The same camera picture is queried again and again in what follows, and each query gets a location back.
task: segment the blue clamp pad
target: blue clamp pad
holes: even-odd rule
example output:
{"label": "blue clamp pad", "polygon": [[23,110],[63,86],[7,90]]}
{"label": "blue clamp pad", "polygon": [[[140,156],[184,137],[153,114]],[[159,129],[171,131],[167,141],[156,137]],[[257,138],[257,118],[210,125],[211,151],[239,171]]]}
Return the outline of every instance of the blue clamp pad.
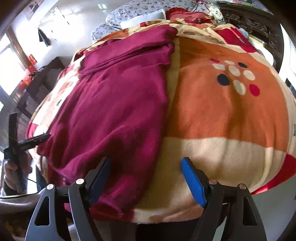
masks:
{"label": "blue clamp pad", "polygon": [[181,161],[181,172],[187,182],[194,201],[204,208],[207,204],[204,187],[185,158],[183,158]]}

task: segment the red decoration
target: red decoration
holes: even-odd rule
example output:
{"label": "red decoration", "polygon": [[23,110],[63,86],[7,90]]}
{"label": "red decoration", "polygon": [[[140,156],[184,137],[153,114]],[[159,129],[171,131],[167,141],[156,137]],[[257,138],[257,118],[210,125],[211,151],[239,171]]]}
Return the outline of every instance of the red decoration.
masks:
{"label": "red decoration", "polygon": [[259,96],[260,95],[260,89],[258,88],[257,85],[250,84],[249,90],[250,90],[250,92],[251,92],[251,94],[253,96]]}
{"label": "red decoration", "polygon": [[217,60],[217,59],[214,59],[214,58],[211,58],[211,61],[212,61],[212,62],[214,62],[214,63],[220,63],[220,61],[219,61],[219,60]]}
{"label": "red decoration", "polygon": [[32,65],[35,65],[37,63],[36,59],[34,58],[34,56],[32,54],[29,55],[29,60]]}
{"label": "red decoration", "polygon": [[28,68],[25,71],[25,77],[21,80],[21,82],[18,85],[18,91],[20,93],[22,93],[24,91],[24,89],[26,89],[27,86],[32,82],[32,77],[29,76],[29,74],[31,74],[35,71],[37,71],[37,70],[33,64],[28,66]]}
{"label": "red decoration", "polygon": [[146,22],[143,22],[143,23],[140,23],[140,27],[147,27],[147,23]]}
{"label": "red decoration", "polygon": [[173,7],[165,12],[166,18],[169,20],[175,20],[176,18],[183,18],[186,23],[212,23],[213,16],[203,12],[189,12],[188,10],[180,7]]}

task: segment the person's hand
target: person's hand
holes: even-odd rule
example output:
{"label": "person's hand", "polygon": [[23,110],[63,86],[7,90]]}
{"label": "person's hand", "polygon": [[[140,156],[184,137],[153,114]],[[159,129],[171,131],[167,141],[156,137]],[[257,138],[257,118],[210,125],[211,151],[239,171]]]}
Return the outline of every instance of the person's hand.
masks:
{"label": "person's hand", "polygon": [[[19,159],[23,177],[27,178],[28,175],[32,172],[32,167],[30,166],[32,160],[31,155],[28,153],[23,153],[19,156]],[[12,171],[15,171],[16,169],[16,164],[14,164],[11,160],[4,160],[5,182],[13,190],[17,189],[12,175]]]}

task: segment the polka dot pattern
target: polka dot pattern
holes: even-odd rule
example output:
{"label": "polka dot pattern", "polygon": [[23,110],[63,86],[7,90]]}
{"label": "polka dot pattern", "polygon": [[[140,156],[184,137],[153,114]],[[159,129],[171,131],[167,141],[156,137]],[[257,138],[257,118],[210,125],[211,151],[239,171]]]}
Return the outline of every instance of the polka dot pattern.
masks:
{"label": "polka dot pattern", "polygon": [[246,93],[246,87],[243,83],[239,82],[238,80],[233,81],[233,86],[237,93],[240,95],[244,95]]}
{"label": "polka dot pattern", "polygon": [[224,60],[224,62],[227,63],[227,64],[231,64],[231,65],[234,65],[235,64],[234,62],[229,61],[229,60]]}
{"label": "polka dot pattern", "polygon": [[260,95],[260,89],[257,85],[250,84],[249,91],[253,96],[259,96]]}
{"label": "polka dot pattern", "polygon": [[244,71],[244,76],[248,79],[248,80],[254,80],[255,79],[255,75],[252,73],[252,71],[250,70],[245,70]]}
{"label": "polka dot pattern", "polygon": [[230,71],[233,75],[235,75],[235,76],[240,76],[240,71],[239,71],[239,69],[238,69],[237,67],[235,67],[235,66],[233,66],[233,65],[230,65],[230,66],[228,67],[228,69],[229,69],[229,71]]}
{"label": "polka dot pattern", "polygon": [[238,62],[239,66],[243,67],[243,68],[247,68],[248,66],[246,66],[245,64]]}
{"label": "polka dot pattern", "polygon": [[225,70],[225,66],[223,64],[212,64],[215,69]]}
{"label": "polka dot pattern", "polygon": [[[211,58],[210,59],[212,61],[212,66],[215,68],[215,69],[218,69],[218,70],[226,70],[226,66],[223,65],[221,63],[220,60],[218,59],[214,59],[214,58]],[[230,73],[232,73],[234,76],[240,76],[241,75],[241,72],[240,70],[235,66],[235,63],[232,62],[232,61],[229,61],[229,60],[224,60],[224,62],[226,64],[228,64],[228,70],[230,71]],[[237,63],[241,68],[248,68],[248,66],[242,62],[238,62]],[[255,80],[255,75],[252,73],[252,71],[246,69],[243,71],[243,75],[248,79],[248,80]],[[218,83],[221,85],[221,86],[228,86],[230,85],[230,79],[225,75],[225,74],[219,74],[217,76],[217,81]],[[233,80],[233,87],[235,89],[235,91],[239,94],[239,95],[245,95],[246,94],[246,86],[240,82],[239,80]],[[260,95],[260,89],[257,85],[255,84],[250,84],[249,85],[249,91],[250,93],[257,97]]]}
{"label": "polka dot pattern", "polygon": [[227,76],[225,74],[219,74],[217,76],[217,81],[222,86],[230,85],[229,79],[227,78]]}

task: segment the red blanket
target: red blanket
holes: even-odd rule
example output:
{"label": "red blanket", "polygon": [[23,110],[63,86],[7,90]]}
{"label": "red blanket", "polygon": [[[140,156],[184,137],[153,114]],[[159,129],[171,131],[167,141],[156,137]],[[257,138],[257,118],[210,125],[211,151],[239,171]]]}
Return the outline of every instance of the red blanket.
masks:
{"label": "red blanket", "polygon": [[86,54],[80,81],[50,127],[53,135],[38,148],[48,159],[49,181],[57,186],[84,177],[102,157],[111,157],[111,176],[91,208],[95,219],[130,221],[152,178],[176,34],[175,28],[162,25],[107,41]]}

